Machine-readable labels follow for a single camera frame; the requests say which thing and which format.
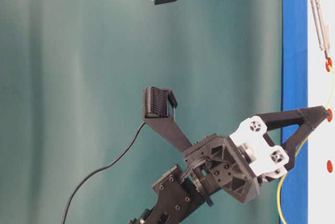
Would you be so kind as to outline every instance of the white panel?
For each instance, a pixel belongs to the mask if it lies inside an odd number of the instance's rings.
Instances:
[[[325,24],[329,25],[330,47],[335,47],[335,0],[320,0]],[[320,51],[314,20],[308,2],[308,105],[325,105],[332,75],[326,72],[325,56]],[[335,110],[334,98],[330,103]],[[323,122],[309,138],[308,222],[334,223],[335,172],[327,171],[327,161],[335,164],[335,120]]]

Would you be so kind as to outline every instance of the black mount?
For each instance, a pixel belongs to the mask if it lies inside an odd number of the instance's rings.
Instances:
[[[214,133],[191,145],[175,123],[174,114],[169,113],[169,106],[173,111],[177,107],[170,89],[148,87],[143,91],[144,121],[185,155],[187,169],[182,172],[177,165],[155,182],[152,188],[158,194],[156,205],[129,224],[178,224],[204,202],[212,206],[210,196],[220,189],[241,203],[256,198],[263,180],[253,173],[248,156],[232,139]],[[294,167],[296,148],[330,115],[323,106],[317,106],[257,116],[264,121],[268,131],[299,126],[282,144],[289,156],[285,165],[289,171]],[[275,145],[267,133],[263,137],[270,146]]]

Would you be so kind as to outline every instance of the teal wall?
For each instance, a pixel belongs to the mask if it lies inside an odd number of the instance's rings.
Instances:
[[[0,223],[60,223],[74,186],[141,123],[144,87],[170,87],[191,142],[280,110],[281,0],[0,0]],[[278,134],[273,135],[279,141]],[[182,156],[144,127],[79,191],[67,223],[128,223]],[[277,223],[276,183],[225,192],[183,223]]]

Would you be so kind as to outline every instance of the red dot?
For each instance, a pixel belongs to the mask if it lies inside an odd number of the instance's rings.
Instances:
[[[327,170],[329,173],[333,171],[333,164],[331,163],[330,160],[327,161]]]
[[[331,58],[327,58],[327,61],[326,61],[326,70],[328,72],[330,72],[330,67],[333,67],[333,62],[332,62]]]
[[[329,113],[329,117],[327,118],[327,120],[328,122],[330,122],[333,119],[333,112],[330,108],[327,110],[327,112]]]

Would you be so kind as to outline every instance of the bolt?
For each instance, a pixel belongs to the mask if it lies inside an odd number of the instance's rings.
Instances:
[[[262,126],[261,126],[261,124],[258,121],[253,121],[253,122],[250,123],[250,129],[252,131],[258,132],[258,131],[261,130],[261,127]]]

